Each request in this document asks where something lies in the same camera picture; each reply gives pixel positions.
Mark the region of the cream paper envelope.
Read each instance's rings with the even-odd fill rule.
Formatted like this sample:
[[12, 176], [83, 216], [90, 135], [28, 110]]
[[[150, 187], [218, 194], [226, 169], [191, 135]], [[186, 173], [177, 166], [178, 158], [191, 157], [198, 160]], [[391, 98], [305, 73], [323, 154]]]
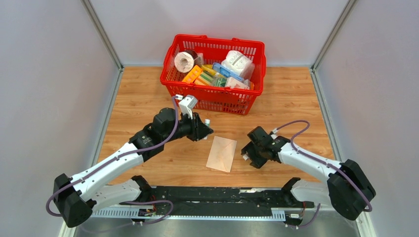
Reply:
[[232, 168], [236, 146], [236, 140], [215, 136], [206, 167], [229, 173]]

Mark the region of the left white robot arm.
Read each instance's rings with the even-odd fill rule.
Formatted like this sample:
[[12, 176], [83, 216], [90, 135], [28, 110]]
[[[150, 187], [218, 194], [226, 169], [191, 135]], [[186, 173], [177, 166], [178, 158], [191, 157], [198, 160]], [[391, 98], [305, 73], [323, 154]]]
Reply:
[[212, 133], [196, 112], [179, 115], [176, 109], [161, 109], [151, 123], [105, 160], [71, 177], [62, 173], [55, 178], [52, 200], [58, 215], [72, 228], [85, 222], [92, 213], [114, 204], [148, 203], [151, 191], [142, 176], [134, 176], [119, 185], [109, 185], [109, 182], [162, 152], [167, 142], [183, 137], [200, 141]]

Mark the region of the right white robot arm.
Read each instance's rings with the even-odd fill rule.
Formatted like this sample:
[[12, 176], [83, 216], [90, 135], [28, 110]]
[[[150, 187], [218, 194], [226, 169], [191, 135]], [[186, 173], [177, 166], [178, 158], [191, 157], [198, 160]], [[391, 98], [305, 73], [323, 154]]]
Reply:
[[250, 141], [241, 149], [241, 155], [255, 168], [262, 168], [270, 160], [296, 167], [317, 179], [317, 182], [298, 177], [290, 179], [283, 186], [285, 205], [293, 207], [307, 201], [328, 205], [348, 220], [356, 220], [362, 212], [371, 211], [376, 191], [357, 162], [322, 157], [276, 132], [267, 133], [262, 127], [256, 127], [248, 133]]

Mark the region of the red plastic shopping basket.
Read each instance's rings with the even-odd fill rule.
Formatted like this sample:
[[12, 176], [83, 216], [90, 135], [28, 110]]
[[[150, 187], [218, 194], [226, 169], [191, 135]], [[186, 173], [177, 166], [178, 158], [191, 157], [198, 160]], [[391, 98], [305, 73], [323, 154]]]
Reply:
[[[184, 83], [184, 73], [174, 65], [174, 57], [185, 50], [194, 50], [204, 55], [207, 63], [220, 63], [229, 50], [237, 50], [250, 58], [255, 69], [250, 78], [253, 89], [225, 88]], [[206, 35], [175, 35], [166, 53], [160, 83], [165, 86], [171, 96], [193, 95], [198, 99], [197, 109], [246, 115], [249, 113], [256, 98], [263, 92], [266, 75], [265, 45], [261, 41], [239, 38], [209, 38]]]

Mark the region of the orange plastic box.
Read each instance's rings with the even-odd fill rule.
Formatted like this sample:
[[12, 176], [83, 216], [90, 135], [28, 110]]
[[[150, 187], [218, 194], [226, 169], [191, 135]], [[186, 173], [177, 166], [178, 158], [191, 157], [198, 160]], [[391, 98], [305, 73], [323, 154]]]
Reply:
[[183, 78], [182, 82], [191, 84], [201, 75], [203, 72], [202, 68], [198, 65], [195, 65], [191, 71], [189, 71], [186, 76]]

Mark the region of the green yellow sponge pack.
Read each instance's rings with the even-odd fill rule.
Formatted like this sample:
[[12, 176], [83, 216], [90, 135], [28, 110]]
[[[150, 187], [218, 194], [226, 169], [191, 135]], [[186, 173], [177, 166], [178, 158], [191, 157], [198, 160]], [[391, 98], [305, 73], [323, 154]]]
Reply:
[[194, 84], [202, 86], [215, 86], [215, 79], [206, 72], [202, 72], [194, 80]]

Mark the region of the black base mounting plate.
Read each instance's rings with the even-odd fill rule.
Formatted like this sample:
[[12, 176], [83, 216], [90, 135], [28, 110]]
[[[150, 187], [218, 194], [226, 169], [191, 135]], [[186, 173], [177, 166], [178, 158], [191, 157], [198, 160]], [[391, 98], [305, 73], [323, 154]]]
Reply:
[[272, 208], [313, 208], [280, 188], [155, 186], [146, 201], [156, 201], [156, 212], [171, 216], [267, 217]]

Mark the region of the white small box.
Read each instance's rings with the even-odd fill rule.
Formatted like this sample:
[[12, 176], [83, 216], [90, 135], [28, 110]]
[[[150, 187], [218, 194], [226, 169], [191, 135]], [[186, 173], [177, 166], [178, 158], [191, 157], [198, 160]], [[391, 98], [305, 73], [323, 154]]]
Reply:
[[233, 88], [238, 88], [238, 89], [245, 89], [245, 90], [249, 90], [250, 87], [248, 85], [246, 85], [245, 83], [237, 80], [236, 78], [233, 77], [229, 77], [226, 80], [225, 86], [224, 87], [229, 87], [231, 89]]

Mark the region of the blue plastic package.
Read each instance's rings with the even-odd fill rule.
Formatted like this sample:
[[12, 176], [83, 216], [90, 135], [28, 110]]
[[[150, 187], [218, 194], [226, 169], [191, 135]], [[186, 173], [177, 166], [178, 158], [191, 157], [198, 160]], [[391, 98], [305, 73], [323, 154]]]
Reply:
[[212, 65], [212, 69], [215, 70], [216, 72], [220, 73], [222, 76], [229, 78], [229, 77], [233, 77], [235, 79], [237, 79], [238, 81], [243, 82], [244, 79], [239, 76], [238, 74], [234, 73], [233, 71], [227, 69], [225, 66], [222, 66], [219, 63], [213, 63]]

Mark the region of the wrapped white tissue pack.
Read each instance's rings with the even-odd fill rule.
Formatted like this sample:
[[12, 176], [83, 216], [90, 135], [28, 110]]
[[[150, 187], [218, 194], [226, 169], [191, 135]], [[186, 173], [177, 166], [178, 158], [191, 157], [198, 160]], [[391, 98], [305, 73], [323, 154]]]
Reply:
[[244, 79], [250, 79], [254, 71], [254, 63], [236, 50], [230, 50], [221, 65]]

